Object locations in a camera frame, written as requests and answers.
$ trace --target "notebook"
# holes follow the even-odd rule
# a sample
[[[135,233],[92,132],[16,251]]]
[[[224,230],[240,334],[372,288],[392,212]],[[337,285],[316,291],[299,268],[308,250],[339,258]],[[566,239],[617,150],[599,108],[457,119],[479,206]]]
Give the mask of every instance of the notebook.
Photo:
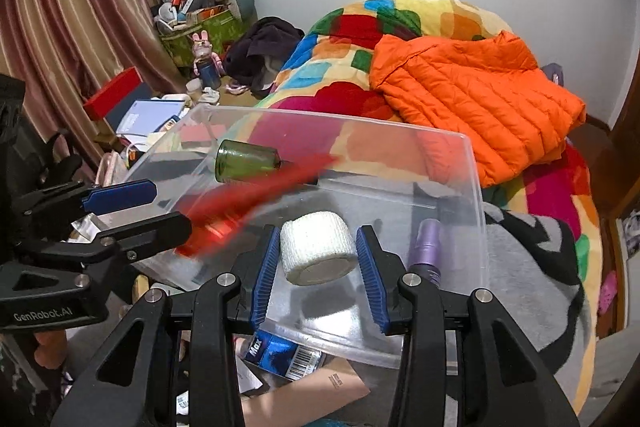
[[[172,117],[179,120],[183,100],[136,100],[122,118],[116,134],[148,136]]]

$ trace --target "red box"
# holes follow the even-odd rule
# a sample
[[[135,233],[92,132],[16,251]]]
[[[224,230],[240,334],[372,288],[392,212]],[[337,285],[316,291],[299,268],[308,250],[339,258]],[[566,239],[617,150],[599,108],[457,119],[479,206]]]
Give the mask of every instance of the red box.
[[[107,82],[84,105],[84,111],[93,121],[102,120],[118,102],[142,84],[142,78],[136,68],[124,70]]]

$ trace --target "purple spray bottle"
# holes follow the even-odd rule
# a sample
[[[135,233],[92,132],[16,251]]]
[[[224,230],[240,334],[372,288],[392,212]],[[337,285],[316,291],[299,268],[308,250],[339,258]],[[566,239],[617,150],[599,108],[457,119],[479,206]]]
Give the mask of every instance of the purple spray bottle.
[[[425,219],[418,227],[414,247],[409,251],[409,271],[417,273],[440,287],[440,230],[442,223],[437,219]]]

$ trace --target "orange puffer jacket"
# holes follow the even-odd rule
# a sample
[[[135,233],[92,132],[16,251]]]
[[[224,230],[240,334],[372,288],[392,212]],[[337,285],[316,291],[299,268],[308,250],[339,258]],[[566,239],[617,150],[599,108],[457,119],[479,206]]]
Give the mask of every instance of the orange puffer jacket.
[[[585,119],[584,102],[547,80],[526,44],[507,32],[483,41],[384,35],[369,84],[404,121],[466,134],[482,187],[558,158]]]

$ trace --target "screw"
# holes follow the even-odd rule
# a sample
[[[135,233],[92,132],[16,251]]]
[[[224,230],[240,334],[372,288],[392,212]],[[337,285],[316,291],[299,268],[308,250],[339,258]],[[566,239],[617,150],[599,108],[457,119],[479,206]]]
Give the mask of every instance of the screw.
[[[405,273],[402,276],[402,282],[407,286],[417,286],[422,282],[422,279],[417,273]]]
[[[86,273],[81,273],[80,275],[76,276],[76,278],[74,279],[74,284],[78,288],[86,288],[87,286],[89,286],[90,282],[91,282],[91,277],[89,277]]]
[[[476,290],[476,299],[478,299],[480,302],[491,302],[493,298],[494,295],[489,290],[485,290],[484,288]]]
[[[160,288],[151,288],[145,293],[145,301],[158,302],[163,295],[164,292]]]
[[[221,273],[218,275],[216,282],[220,284],[220,286],[231,286],[236,282],[236,276],[232,273]]]

